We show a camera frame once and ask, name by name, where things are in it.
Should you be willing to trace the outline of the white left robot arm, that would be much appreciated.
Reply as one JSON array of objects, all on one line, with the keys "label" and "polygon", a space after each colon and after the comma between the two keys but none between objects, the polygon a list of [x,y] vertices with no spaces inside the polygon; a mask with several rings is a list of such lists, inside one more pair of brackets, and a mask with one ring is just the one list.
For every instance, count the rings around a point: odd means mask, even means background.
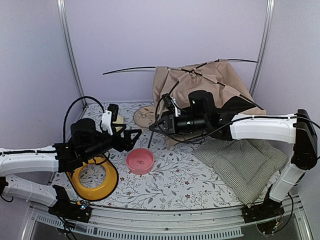
[{"label": "white left robot arm", "polygon": [[111,125],[111,131],[96,129],[93,119],[83,118],[70,126],[68,142],[55,143],[44,148],[30,150],[0,150],[0,192],[55,209],[63,216],[74,213],[64,188],[42,185],[18,177],[28,172],[73,172],[90,160],[114,149],[129,152],[142,134],[140,129],[127,130],[126,125]]}]

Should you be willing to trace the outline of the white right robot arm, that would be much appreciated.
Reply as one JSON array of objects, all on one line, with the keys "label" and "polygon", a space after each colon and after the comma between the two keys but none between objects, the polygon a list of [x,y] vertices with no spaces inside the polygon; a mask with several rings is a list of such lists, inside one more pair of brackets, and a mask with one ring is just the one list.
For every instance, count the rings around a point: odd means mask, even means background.
[{"label": "white right robot arm", "polygon": [[269,199],[258,208],[262,218],[274,214],[278,203],[318,162],[317,124],[304,109],[287,115],[242,114],[236,109],[217,108],[213,94],[205,90],[191,92],[186,108],[179,108],[169,94],[164,94],[161,100],[167,110],[161,116],[156,115],[148,128],[170,139],[175,135],[200,132],[203,137],[223,141],[267,140],[293,145],[291,160],[270,188]]}]

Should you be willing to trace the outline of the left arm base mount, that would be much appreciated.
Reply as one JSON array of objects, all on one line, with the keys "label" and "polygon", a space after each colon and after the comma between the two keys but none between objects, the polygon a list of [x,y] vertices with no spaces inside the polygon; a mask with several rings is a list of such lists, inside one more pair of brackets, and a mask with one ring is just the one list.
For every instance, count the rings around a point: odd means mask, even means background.
[{"label": "left arm base mount", "polygon": [[48,207],[48,213],[62,219],[88,223],[92,214],[92,208],[87,201],[71,202],[66,190],[62,186],[52,186],[56,192],[57,202]]}]

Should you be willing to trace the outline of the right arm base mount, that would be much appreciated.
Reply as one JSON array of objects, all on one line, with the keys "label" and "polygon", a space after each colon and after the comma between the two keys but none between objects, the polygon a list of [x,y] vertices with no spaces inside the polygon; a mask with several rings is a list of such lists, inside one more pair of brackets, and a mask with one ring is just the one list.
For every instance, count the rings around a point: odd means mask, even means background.
[{"label": "right arm base mount", "polygon": [[258,222],[269,218],[279,217],[279,220],[272,220],[265,223],[259,223],[257,229],[263,235],[274,234],[280,225],[285,210],[282,202],[276,202],[270,199],[270,191],[273,185],[267,190],[262,203],[248,203],[241,208],[242,217],[245,223]]}]

